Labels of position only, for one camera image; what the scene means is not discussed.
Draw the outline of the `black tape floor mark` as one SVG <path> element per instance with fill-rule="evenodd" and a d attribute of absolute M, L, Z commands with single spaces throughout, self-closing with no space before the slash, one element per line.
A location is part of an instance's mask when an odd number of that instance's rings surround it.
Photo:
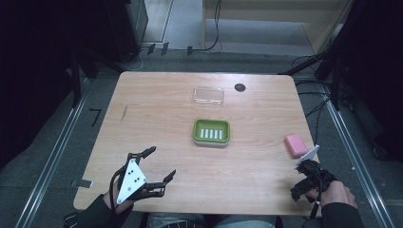
<path fill-rule="evenodd" d="M 101 108 L 92 108 L 92 107 L 91 107 L 91 108 L 89 109 L 89 111 L 95 113 L 95 114 L 94 114 L 95 116 L 94 116 L 93 122 L 92 122 L 92 124 L 91 124 L 91 127 L 93 127 L 93 126 L 95 126 L 95 124 L 98 122 L 99 117 L 100 117 L 101 112 L 102 112 L 102 109 L 101 109 Z"/>

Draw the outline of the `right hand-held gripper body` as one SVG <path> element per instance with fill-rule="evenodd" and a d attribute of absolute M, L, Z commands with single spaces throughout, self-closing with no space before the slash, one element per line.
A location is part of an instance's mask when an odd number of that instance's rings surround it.
<path fill-rule="evenodd" d="M 325 191 L 330 183 L 336 180 L 333 174 L 322 169 L 320 163 L 314 160 L 318 149 L 319 146 L 316 145 L 306 155 L 303 155 L 297 163 L 296 170 L 303 174 L 305 179 L 295 185 L 295 191 L 308 191 L 311 189 Z"/>

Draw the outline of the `person's left hand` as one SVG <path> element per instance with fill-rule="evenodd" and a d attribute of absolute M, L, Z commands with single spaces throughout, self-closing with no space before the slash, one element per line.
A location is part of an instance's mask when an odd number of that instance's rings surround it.
<path fill-rule="evenodd" d="M 115 181 L 111 190 L 108 190 L 103 195 L 103 201 L 106 206 L 111 209 L 111 203 L 115 205 L 115 213 L 121 214 L 124 210 L 134 205 L 134 200 L 125 200 L 121 204 L 117 204 L 117 197 L 119 195 L 118 182 Z"/>

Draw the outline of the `person's right hand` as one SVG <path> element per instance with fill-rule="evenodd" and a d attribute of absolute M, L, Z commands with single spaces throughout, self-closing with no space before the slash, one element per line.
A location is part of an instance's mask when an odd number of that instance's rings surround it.
<path fill-rule="evenodd" d="M 357 208 L 355 196 L 350 191 L 350 188 L 338 180 L 332 181 L 326 191 L 319 193 L 317 190 L 312 189 L 306 193 L 306 196 L 318 200 L 321 206 L 331 203 L 343 203 Z"/>

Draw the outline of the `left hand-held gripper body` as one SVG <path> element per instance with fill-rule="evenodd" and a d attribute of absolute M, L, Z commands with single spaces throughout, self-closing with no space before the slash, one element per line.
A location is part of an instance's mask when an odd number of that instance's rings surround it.
<path fill-rule="evenodd" d="M 144 200 L 149 198 L 161 198 L 164 196 L 165 182 L 148 182 L 141 170 L 139 163 L 147 157 L 145 153 L 128 154 L 124 166 L 123 176 L 119 178 L 119 194 L 116 198 L 118 204 L 127 200 Z"/>

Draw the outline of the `light wooden shelf unit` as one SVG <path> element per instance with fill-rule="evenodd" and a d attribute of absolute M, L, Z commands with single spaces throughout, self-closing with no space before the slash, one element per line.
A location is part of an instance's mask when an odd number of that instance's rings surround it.
<path fill-rule="evenodd" d="M 221 0 L 221 18 L 301 23 L 314 53 L 329 44 L 354 0 Z"/>

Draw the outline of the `metal floor rail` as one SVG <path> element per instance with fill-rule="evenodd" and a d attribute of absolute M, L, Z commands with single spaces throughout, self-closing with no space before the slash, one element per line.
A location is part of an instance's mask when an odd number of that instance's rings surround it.
<path fill-rule="evenodd" d="M 82 97 L 79 99 L 78 104 L 71 108 L 67 120 L 64 123 L 57 141 L 51 150 L 48 160 L 32 191 L 30 192 L 29 198 L 14 228 L 29 228 L 31 226 L 45 193 L 48 190 L 49 184 L 60 162 L 60 159 L 62 158 L 70 135 L 82 113 L 89 88 L 90 80 L 84 79 L 83 84 L 81 85 Z"/>
<path fill-rule="evenodd" d="M 379 228 L 396 228 L 393 218 L 391 217 L 384 199 L 381 197 L 375 183 L 362 160 L 359 150 L 348 130 L 342 115 L 332 104 L 327 104 L 328 112 L 334 122 L 339 137 L 346 149 L 350 162 L 357 175 L 361 187 L 363 188 L 366 199 L 368 200 L 374 216 L 379 224 Z"/>

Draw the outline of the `green soap dish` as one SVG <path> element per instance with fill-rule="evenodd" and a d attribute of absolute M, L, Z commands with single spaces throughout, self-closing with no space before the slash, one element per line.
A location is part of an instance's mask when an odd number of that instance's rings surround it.
<path fill-rule="evenodd" d="M 200 145 L 226 146 L 230 141 L 230 132 L 227 121 L 198 119 L 194 122 L 193 140 Z"/>

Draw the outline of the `black metal stand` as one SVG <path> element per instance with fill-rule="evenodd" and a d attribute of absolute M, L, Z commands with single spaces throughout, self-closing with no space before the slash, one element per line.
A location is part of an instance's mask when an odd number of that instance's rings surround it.
<path fill-rule="evenodd" d="M 340 81 L 341 81 L 341 62 L 338 58 L 338 54 L 331 50 L 330 48 L 325 49 L 324 51 L 320 52 L 316 55 L 309 56 L 304 62 L 292 66 L 290 69 L 280 72 L 279 75 L 289 75 L 292 76 L 301 72 L 303 69 L 307 67 L 311 67 L 312 65 L 319 63 L 319 67 L 315 70 L 315 77 L 320 80 L 324 81 L 329 77 L 332 77 L 330 83 L 330 99 L 332 105 L 336 110 L 339 110 L 339 101 L 338 101 L 338 94 L 340 88 Z"/>

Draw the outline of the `black cabinet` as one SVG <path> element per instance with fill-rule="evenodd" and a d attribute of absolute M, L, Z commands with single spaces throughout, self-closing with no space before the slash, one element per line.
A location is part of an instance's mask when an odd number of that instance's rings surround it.
<path fill-rule="evenodd" d="M 144 0 L 105 0 L 117 53 L 122 62 L 130 54 L 139 54 L 148 24 Z"/>

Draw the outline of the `person's legs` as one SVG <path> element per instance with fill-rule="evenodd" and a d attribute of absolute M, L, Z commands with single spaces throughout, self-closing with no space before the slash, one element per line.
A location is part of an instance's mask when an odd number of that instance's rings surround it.
<path fill-rule="evenodd" d="M 150 213 L 146 228 L 276 228 L 276 216 Z"/>

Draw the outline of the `clear plastic lid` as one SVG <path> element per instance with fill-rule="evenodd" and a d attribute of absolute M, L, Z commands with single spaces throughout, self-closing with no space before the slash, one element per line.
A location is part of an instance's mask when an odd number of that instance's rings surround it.
<path fill-rule="evenodd" d="M 201 86 L 194 88 L 193 103 L 203 106 L 222 106 L 224 101 L 224 90 L 215 86 Z"/>

